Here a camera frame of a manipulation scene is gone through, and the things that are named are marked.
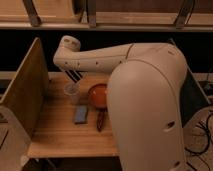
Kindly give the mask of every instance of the black cable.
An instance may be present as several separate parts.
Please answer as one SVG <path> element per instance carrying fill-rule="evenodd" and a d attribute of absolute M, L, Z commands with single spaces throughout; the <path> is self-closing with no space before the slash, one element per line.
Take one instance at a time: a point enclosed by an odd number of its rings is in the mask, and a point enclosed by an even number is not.
<path fill-rule="evenodd" d="M 211 171 L 210 167 L 209 167 L 209 164 L 200 156 L 197 156 L 207 167 L 208 167 L 208 170 Z"/>
<path fill-rule="evenodd" d="M 206 135 L 206 137 L 207 137 L 207 144 L 206 144 L 206 146 L 204 147 L 204 149 L 201 150 L 201 151 L 193 151 L 193 150 L 191 150 L 191 149 L 185 147 L 185 150 L 186 150 L 186 151 L 188 151 L 190 154 L 195 155 L 195 156 L 197 156 L 197 155 L 202 155 L 203 153 L 205 153 L 206 151 L 208 151 L 208 149 L 209 149 L 209 147 L 210 147 L 210 142 L 211 142 L 211 135 L 210 135 L 210 131 L 208 130 L 208 128 L 207 128 L 205 125 L 203 125 L 202 122 L 199 122 L 199 125 L 197 125 L 196 127 L 200 128 L 200 129 L 202 129 L 202 130 L 204 130 L 205 135 Z"/>
<path fill-rule="evenodd" d="M 194 171 L 198 171 L 191 163 L 189 163 L 188 161 L 186 162 L 186 164 L 191 167 Z"/>

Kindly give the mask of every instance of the wooden tabletop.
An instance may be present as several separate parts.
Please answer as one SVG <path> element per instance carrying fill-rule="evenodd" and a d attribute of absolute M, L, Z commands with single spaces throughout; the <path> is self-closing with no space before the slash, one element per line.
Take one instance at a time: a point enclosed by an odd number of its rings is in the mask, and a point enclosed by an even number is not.
<path fill-rule="evenodd" d="M 80 102 L 86 104 L 87 92 L 96 83 L 105 83 L 108 76 L 87 75 L 79 83 Z M 64 74 L 51 79 L 37 127 L 28 150 L 31 158 L 106 157 L 117 156 L 108 115 L 102 132 L 96 129 L 98 110 L 88 105 L 87 124 L 74 124 L 76 106 L 63 93 L 69 80 Z"/>

